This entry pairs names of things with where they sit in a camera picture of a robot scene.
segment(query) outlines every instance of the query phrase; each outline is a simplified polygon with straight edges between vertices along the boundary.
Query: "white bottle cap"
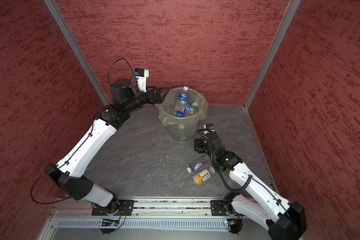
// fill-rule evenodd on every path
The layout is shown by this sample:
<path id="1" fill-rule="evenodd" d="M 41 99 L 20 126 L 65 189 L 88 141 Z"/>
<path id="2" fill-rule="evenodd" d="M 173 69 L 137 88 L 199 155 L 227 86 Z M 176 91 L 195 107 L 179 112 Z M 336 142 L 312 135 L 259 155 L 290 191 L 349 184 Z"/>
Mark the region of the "white bottle cap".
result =
<path id="1" fill-rule="evenodd" d="M 213 167 L 209 167 L 208 170 L 210 171 L 210 174 L 214 174 L 215 173 L 215 169 Z"/>

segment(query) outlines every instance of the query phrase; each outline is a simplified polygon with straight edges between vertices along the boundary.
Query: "bottle label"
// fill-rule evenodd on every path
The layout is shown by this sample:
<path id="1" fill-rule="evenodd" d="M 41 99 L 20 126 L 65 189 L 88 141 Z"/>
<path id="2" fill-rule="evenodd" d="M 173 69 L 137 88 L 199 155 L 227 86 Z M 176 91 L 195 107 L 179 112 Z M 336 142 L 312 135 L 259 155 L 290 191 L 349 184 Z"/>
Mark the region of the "bottle label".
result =
<path id="1" fill-rule="evenodd" d="M 199 168 L 201 168 L 203 165 L 204 165 L 204 164 L 202 164 L 202 163 L 196 164 L 196 165 L 195 165 L 195 168 L 194 168 L 195 171 L 198 170 Z"/>
<path id="2" fill-rule="evenodd" d="M 189 108 L 191 107 L 191 104 L 187 104 L 185 105 L 185 108 L 184 108 L 184 114 L 187 113 L 187 111 L 189 110 Z"/>
<path id="3" fill-rule="evenodd" d="M 180 112 L 180 111 L 177 111 L 176 116 L 183 117 L 183 116 L 184 116 L 184 113 L 183 113 L 183 112 Z"/>
<path id="4" fill-rule="evenodd" d="M 197 183 L 199 185 L 210 177 L 211 175 L 209 174 L 208 170 L 202 170 L 198 175 L 195 176 Z"/>
<path id="5" fill-rule="evenodd" d="M 179 100 L 186 102 L 188 100 L 188 96 L 189 96 L 189 94 L 180 92 L 179 93 Z"/>

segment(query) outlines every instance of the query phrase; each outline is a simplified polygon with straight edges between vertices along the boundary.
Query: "translucent plastic bin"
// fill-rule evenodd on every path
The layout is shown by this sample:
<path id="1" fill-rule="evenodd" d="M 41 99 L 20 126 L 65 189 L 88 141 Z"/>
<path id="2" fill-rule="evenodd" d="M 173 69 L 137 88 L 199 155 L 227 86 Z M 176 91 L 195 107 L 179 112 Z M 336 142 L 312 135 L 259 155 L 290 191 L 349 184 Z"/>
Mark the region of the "translucent plastic bin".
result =
<path id="1" fill-rule="evenodd" d="M 196 133 L 199 120 L 204 120 L 208 110 L 208 102 L 205 97 L 194 89 L 189 88 L 188 103 L 197 103 L 197 113 L 189 117 L 180 118 L 168 114 L 167 108 L 174 108 L 178 95 L 183 87 L 171 89 L 162 104 L 156 104 L 158 109 L 158 118 L 168 131 L 168 134 L 175 140 L 187 141 Z"/>

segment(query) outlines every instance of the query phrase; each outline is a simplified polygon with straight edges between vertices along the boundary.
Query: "robotic arm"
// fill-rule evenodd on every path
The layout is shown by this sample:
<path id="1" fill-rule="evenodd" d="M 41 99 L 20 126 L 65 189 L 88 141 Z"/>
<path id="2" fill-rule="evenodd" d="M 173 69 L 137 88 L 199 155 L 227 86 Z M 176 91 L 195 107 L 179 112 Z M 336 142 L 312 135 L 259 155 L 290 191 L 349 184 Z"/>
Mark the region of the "robotic arm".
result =
<path id="1" fill-rule="evenodd" d="M 232 192 L 224 198 L 222 208 L 228 215 L 241 214 L 249 217 L 268 230 L 273 240 L 298 240 L 306 231 L 305 210 L 295 201 L 291 204 L 260 180 L 248 166 L 231 151 L 226 151 L 213 125 L 206 124 L 197 131 L 202 138 L 195 138 L 195 151 L 207 153 L 212 166 L 225 186 Z M 222 173 L 242 187 L 231 189 Z M 246 190 L 257 203 L 239 194 Z"/>
<path id="2" fill-rule="evenodd" d="M 169 88 L 146 86 L 148 70 L 136 68 L 137 86 L 130 79 L 118 79 L 110 85 L 112 103 L 102 108 L 92 126 L 76 146 L 57 164 L 48 164 L 46 174 L 73 199 L 85 199 L 101 209 L 102 214 L 116 215 L 121 211 L 117 195 L 96 185 L 83 174 L 101 146 L 124 124 L 130 113 L 144 104 L 162 103 Z M 298 240 L 306 231 L 304 208 L 291 204 L 265 185 L 248 166 L 231 151 L 226 151 L 212 124 L 197 131 L 201 138 L 194 139 L 195 151 L 207 153 L 212 166 L 232 193 L 224 198 L 222 208 L 229 215 L 242 214 L 268 230 L 273 240 Z M 226 174 L 242 187 L 231 189 L 222 174 Z M 256 201 L 239 194 L 246 190 Z"/>
<path id="3" fill-rule="evenodd" d="M 56 165 L 48 164 L 44 169 L 55 184 L 73 199 L 88 200 L 99 208 L 103 207 L 104 213 L 108 215 L 119 213 L 117 196 L 87 179 L 83 175 L 84 171 L 101 146 L 130 117 L 131 112 L 142 108 L 146 103 L 162 103 L 169 91 L 169 88 L 146 86 L 148 70 L 136 68 L 134 74 L 137 86 L 126 78 L 111 84 L 113 102 L 96 115 L 92 126 L 63 159 Z"/>

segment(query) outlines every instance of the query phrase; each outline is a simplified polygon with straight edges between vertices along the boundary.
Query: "water bottle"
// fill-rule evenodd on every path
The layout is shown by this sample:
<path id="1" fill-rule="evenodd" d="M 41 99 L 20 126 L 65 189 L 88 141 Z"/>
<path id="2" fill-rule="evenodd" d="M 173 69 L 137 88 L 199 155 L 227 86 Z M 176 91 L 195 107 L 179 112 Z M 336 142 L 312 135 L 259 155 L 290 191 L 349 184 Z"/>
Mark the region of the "water bottle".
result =
<path id="1" fill-rule="evenodd" d="M 202 166 L 204 166 L 204 164 L 206 164 L 209 161 L 210 161 L 210 158 L 209 158 L 208 155 L 198 157 L 196 160 L 194 160 L 193 162 L 191 162 L 189 164 L 189 166 L 186 168 L 186 170 L 187 170 L 188 173 L 196 172 Z"/>
<path id="2" fill-rule="evenodd" d="M 215 174 L 215 170 L 213 169 L 213 167 L 204 169 L 192 177 L 192 184 L 200 185 L 206 180 L 208 180 L 214 174 Z"/>
<path id="3" fill-rule="evenodd" d="M 168 114 L 173 115 L 173 116 L 176 116 L 176 113 L 177 113 L 177 111 L 175 109 L 173 109 L 173 108 L 167 108 L 165 111 Z"/>
<path id="4" fill-rule="evenodd" d="M 184 114 L 184 117 L 192 116 L 193 114 L 197 113 L 197 103 L 192 103 L 191 107 L 187 109 L 187 111 Z"/>
<path id="5" fill-rule="evenodd" d="M 185 107 L 184 107 L 184 115 L 187 113 L 187 111 L 189 110 L 191 108 L 191 104 L 187 104 L 187 105 L 185 105 Z"/>
<path id="6" fill-rule="evenodd" d="M 189 98 L 188 87 L 183 87 L 183 90 L 179 93 L 179 97 L 176 102 L 175 110 L 177 111 L 176 116 L 183 117 L 185 106 Z"/>

